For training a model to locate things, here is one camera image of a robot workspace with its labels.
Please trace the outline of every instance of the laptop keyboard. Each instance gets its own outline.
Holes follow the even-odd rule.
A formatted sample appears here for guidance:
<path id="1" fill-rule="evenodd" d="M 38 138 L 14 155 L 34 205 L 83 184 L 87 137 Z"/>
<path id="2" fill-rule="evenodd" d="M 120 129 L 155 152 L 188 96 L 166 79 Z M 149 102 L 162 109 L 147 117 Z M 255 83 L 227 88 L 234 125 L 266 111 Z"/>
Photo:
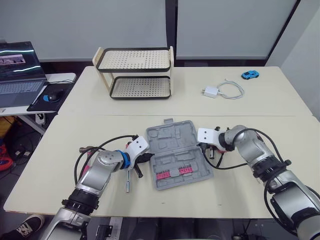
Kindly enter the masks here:
<path id="1" fill-rule="evenodd" d="M 18 94 L 35 92 L 42 84 L 42 81 L 3 83 L 0 84 L 0 94 Z"/>

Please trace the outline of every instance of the laptop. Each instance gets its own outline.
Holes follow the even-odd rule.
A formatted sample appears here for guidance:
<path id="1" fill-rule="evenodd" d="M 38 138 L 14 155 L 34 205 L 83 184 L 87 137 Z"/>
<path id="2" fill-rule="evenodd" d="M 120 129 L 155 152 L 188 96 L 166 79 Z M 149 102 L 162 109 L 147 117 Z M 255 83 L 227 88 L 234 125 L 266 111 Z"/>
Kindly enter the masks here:
<path id="1" fill-rule="evenodd" d="M 46 81 L 31 42 L 0 43 L 0 108 L 32 104 Z"/>

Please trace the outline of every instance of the perforated shelf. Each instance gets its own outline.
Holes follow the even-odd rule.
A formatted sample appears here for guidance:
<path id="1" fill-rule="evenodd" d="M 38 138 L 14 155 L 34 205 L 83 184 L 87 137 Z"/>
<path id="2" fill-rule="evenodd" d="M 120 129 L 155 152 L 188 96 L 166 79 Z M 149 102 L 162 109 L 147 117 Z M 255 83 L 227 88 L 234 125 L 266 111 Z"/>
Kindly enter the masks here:
<path id="1" fill-rule="evenodd" d="M 107 48 L 97 69 L 103 73 L 167 72 L 170 64 L 168 48 Z"/>
<path id="2" fill-rule="evenodd" d="M 113 99 L 165 99 L 170 96 L 170 78 L 165 76 L 116 77 L 110 91 Z"/>

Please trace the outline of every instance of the blue toy car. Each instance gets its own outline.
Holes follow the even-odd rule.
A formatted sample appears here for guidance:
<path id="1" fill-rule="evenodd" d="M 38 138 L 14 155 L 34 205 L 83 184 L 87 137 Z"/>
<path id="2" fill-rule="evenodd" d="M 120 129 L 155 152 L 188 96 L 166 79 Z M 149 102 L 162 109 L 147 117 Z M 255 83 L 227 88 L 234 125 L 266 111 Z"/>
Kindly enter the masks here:
<path id="1" fill-rule="evenodd" d="M 253 79 L 259 77 L 259 73 L 256 70 L 250 70 L 242 73 L 241 77 L 246 80 Z"/>

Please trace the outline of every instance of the desk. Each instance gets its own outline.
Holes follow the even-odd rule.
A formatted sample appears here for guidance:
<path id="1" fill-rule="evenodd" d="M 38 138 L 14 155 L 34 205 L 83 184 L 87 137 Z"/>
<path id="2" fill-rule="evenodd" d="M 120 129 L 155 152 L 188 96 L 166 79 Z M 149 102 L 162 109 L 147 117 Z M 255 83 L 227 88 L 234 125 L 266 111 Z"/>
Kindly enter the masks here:
<path id="1" fill-rule="evenodd" d="M 74 164 L 79 147 L 125 134 L 144 135 L 146 128 L 163 124 L 172 116 L 60 115 L 51 122 L 29 163 L 8 197 L 4 209 L 11 212 L 55 214 L 75 183 Z M 268 134 L 283 159 L 290 159 L 300 180 L 320 191 L 320 125 L 313 116 L 173 116 L 175 122 L 191 120 L 198 129 L 222 129 L 242 124 Z M 110 143 L 108 150 L 123 150 L 128 140 Z M 237 151 L 224 155 L 223 165 L 244 160 Z M 125 193 L 126 171 L 118 171 L 100 198 L 94 216 L 270 218 L 264 187 L 249 167 L 215 170 L 211 179 L 157 191 L 149 163 L 141 164 L 144 177 L 132 174 L 130 193 Z"/>
<path id="2" fill-rule="evenodd" d="M 260 76 L 242 79 L 241 74 L 250 69 L 257 70 Z M 312 116 L 278 67 L 175 67 L 172 78 L 174 93 L 168 99 L 114 100 L 95 67 L 87 66 L 58 114 Z M 225 78 L 243 87 L 243 98 L 231 100 L 219 96 L 213 99 L 202 95 L 201 91 L 206 86 L 217 86 Z M 223 90 L 232 91 L 233 88 L 231 85 L 223 86 Z"/>
<path id="3" fill-rule="evenodd" d="M 74 81 L 76 79 L 76 75 L 74 73 L 56 73 L 56 74 L 46 74 L 45 75 L 48 82 L 59 82 L 64 80 Z M 38 96 L 44 91 L 47 86 L 44 86 L 42 90 L 39 92 Z M 3 107 L 3 112 L 0 112 L 0 117 L 5 116 L 18 116 L 24 122 L 26 122 L 29 126 L 31 126 L 34 130 L 38 131 L 40 134 L 45 133 L 45 129 L 39 126 L 33 119 L 26 115 L 32 114 L 49 114 L 54 113 L 55 111 L 27 111 L 29 105 L 26 106 L 14 106 L 14 107 Z"/>

